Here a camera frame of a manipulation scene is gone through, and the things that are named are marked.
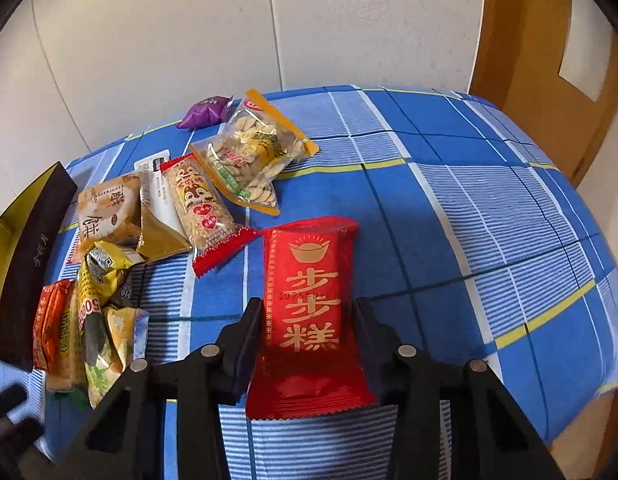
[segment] purple candy wrapper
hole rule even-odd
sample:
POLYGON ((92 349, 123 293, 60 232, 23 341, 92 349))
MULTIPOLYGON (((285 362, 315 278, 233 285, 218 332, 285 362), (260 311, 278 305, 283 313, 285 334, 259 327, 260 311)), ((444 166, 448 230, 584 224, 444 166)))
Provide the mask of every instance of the purple candy wrapper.
POLYGON ((179 128, 204 128, 226 119, 230 97, 214 95, 194 104, 178 124, 179 128))

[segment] metal screw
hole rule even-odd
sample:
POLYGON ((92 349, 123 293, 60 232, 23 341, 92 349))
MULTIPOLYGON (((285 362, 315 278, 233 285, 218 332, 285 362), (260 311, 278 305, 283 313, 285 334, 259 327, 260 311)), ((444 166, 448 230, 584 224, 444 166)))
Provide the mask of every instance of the metal screw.
POLYGON ((477 374, 481 374, 487 371, 487 363, 485 363, 481 359, 471 359, 471 361, 469 362, 469 367, 477 374))
POLYGON ((217 345, 204 345, 200 349, 200 353, 204 355, 204 357, 215 357, 220 353, 220 349, 217 345))
POLYGON ((418 351, 411 345, 400 345, 398 347, 398 355, 402 357, 414 357, 418 351))
POLYGON ((141 372, 147 368, 147 365, 146 359, 136 359, 129 365, 129 368, 131 368, 132 372, 141 372))

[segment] white wall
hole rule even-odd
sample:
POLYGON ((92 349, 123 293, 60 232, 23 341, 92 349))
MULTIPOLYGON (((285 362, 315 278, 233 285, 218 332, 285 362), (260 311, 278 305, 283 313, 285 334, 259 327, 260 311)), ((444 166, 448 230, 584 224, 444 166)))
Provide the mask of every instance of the white wall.
POLYGON ((213 94, 466 90, 483 0, 25 0, 0 34, 0 211, 45 167, 213 94))
POLYGON ((618 264, 618 113, 578 192, 600 224, 618 264))

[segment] pink heart label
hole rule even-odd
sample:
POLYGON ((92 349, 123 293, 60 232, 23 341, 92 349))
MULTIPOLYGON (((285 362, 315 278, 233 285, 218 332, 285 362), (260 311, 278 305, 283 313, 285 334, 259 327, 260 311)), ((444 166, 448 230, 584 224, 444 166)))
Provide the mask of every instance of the pink heart label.
POLYGON ((214 207, 211 204, 202 204, 195 206, 195 208, 193 208, 193 212, 196 215, 205 216, 211 213, 211 209, 213 208, 214 207))
POLYGON ((211 215, 209 218, 202 220, 202 225, 204 225, 207 229, 213 229, 217 220, 218 217, 216 215, 211 215))

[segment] snack package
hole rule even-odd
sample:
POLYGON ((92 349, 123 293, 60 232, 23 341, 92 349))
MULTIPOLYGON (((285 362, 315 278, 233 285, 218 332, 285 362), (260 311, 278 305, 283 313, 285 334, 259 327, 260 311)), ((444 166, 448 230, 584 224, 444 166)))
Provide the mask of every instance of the snack package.
POLYGON ((141 234, 140 177, 126 174, 81 192, 78 228, 80 244, 71 259, 74 263, 96 240, 136 247, 141 234))
POLYGON ((230 97, 214 95, 194 104, 178 124, 178 128, 205 128, 225 120, 230 97))
POLYGON ((78 287, 73 281, 60 321, 57 359, 46 374, 45 388, 51 392, 71 392, 86 386, 84 349, 78 328, 78 287))
POLYGON ((55 363, 60 341, 62 313, 68 303, 71 280, 61 280, 42 288, 33 325, 33 366, 48 372, 55 363))
POLYGON ((350 319, 358 223, 300 220, 265 230, 265 332, 249 385, 251 419, 299 418, 375 402, 350 319))
POLYGON ((194 248, 193 269, 198 278, 257 236, 253 229, 233 222, 192 153, 164 162, 160 169, 194 248))
POLYGON ((109 340, 95 366, 87 365, 89 402, 96 407, 134 359, 144 357, 149 313, 140 308, 118 308, 112 304, 102 309, 109 340))
POLYGON ((187 252, 191 245, 185 238, 167 182, 160 164, 169 160, 169 151, 148 156, 134 163, 140 177, 140 239, 137 252, 148 262, 187 252))
MULTIPOLYGON (((80 264, 78 328, 84 347, 89 402, 94 408, 130 363, 128 352, 121 357, 115 343, 128 344, 129 334, 133 334, 134 330, 133 324, 130 324, 130 315, 119 318, 122 319, 121 324, 117 321, 118 324, 110 325, 105 317, 105 306, 117 309, 119 306, 126 308, 130 304, 132 291, 130 283, 126 281, 126 273, 134 265, 143 262, 134 250, 100 240, 93 243, 80 264), (121 299, 118 304, 109 305, 116 292, 116 298, 121 299), (117 340, 114 333, 120 334, 117 340)), ((139 311, 134 316, 143 315, 143 311, 131 309, 139 311)))
POLYGON ((271 182, 292 160, 318 150, 313 140, 253 89, 222 131, 191 144, 191 151, 227 199, 274 216, 280 209, 271 182))

